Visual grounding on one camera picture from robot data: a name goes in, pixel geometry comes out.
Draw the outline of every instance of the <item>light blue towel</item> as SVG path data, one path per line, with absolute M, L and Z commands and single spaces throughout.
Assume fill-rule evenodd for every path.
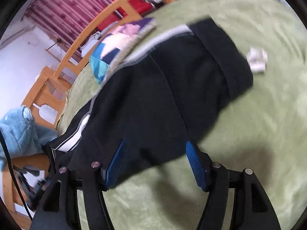
M 8 111 L 0 120 L 0 130 L 11 158 L 42 153 L 41 145 L 58 137 L 58 133 L 35 123 L 31 111 L 22 105 Z M 3 170 L 6 158 L 0 144 L 0 170 Z

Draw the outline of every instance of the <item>black jacket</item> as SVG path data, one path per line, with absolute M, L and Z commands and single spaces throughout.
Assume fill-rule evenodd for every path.
M 66 133 L 50 143 L 59 147 L 91 111 L 76 148 L 58 154 L 57 169 L 102 163 L 107 148 L 117 148 L 120 140 L 125 175 L 178 158 L 189 139 L 200 140 L 220 110 L 252 86 L 247 61 L 212 19 L 165 34 L 163 42 L 123 62 Z

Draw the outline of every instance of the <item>red chair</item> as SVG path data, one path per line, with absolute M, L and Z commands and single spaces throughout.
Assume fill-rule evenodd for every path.
M 112 13 L 97 26 L 97 29 L 99 31 L 102 31 L 107 26 L 109 26 L 111 23 L 116 22 L 116 21 L 120 21 L 120 19 L 114 13 Z
M 140 15 L 144 14 L 153 9 L 153 6 L 150 3 L 144 2 L 142 0 L 130 0 L 129 4 L 138 12 Z M 122 9 L 118 8 L 118 11 L 122 14 L 123 17 L 127 16 L 127 13 Z

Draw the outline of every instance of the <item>colorful patchwork pillow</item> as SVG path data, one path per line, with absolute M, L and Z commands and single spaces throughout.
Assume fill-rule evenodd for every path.
M 100 84 L 109 68 L 116 67 L 156 27 L 154 18 L 117 26 L 106 35 L 90 56 L 93 74 Z

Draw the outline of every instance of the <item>green bedspread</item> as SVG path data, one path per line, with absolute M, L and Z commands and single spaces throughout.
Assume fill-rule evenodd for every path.
M 263 48 L 268 63 L 265 74 L 254 75 L 254 87 L 221 112 L 199 147 L 229 169 L 251 168 L 282 229 L 289 230 L 307 206 L 307 31 L 290 8 L 274 0 L 177 0 L 149 15 L 158 27 L 143 42 L 208 15 L 243 55 L 251 46 Z M 61 134 L 98 88 L 88 65 L 69 92 Z M 104 197 L 115 229 L 184 230 L 196 229 L 207 194 L 183 156 L 131 177 Z M 224 229 L 233 191 L 229 197 Z M 82 229 L 88 229 L 82 191 L 78 198 Z

